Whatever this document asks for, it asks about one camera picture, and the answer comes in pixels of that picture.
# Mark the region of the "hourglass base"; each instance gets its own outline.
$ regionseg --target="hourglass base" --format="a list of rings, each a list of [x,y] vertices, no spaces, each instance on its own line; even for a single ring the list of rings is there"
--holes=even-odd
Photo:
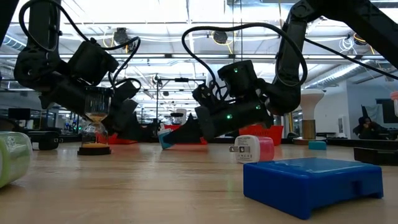
[[[106,147],[80,147],[77,154],[80,156],[102,156],[109,155],[112,153],[112,150],[109,146]]]

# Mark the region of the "wooden table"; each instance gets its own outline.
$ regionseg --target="wooden table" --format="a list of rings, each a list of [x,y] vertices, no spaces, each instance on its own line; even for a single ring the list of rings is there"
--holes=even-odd
[[[245,198],[242,164],[228,145],[113,146],[110,156],[77,156],[78,144],[35,151],[29,173],[0,190],[0,223],[398,223],[398,167],[383,167],[384,198],[313,212],[308,221]],[[275,159],[353,160],[353,150],[282,145]]]

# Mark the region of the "person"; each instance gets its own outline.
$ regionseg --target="person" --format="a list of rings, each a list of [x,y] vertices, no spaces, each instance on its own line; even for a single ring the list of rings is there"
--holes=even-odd
[[[358,119],[359,125],[353,129],[353,132],[360,139],[385,140],[384,136],[380,134],[388,133],[387,128],[372,121],[369,117],[360,117]]]

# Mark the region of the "hourglass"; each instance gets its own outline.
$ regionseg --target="hourglass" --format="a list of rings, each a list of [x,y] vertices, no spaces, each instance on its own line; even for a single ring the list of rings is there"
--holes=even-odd
[[[111,106],[113,90],[103,87],[86,87],[85,115],[91,123],[81,133],[81,147],[78,155],[107,155],[111,153],[108,146],[108,132],[102,124]]]

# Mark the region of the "desk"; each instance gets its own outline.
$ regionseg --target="desk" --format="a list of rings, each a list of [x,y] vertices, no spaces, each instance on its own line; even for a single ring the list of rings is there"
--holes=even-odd
[[[35,151],[29,174],[0,190],[0,223],[397,223],[398,167],[383,167],[384,199],[317,210],[302,221],[245,198],[242,164],[227,144],[113,146],[110,156],[77,156],[78,144]],[[353,160],[350,148],[281,145],[275,159]]]

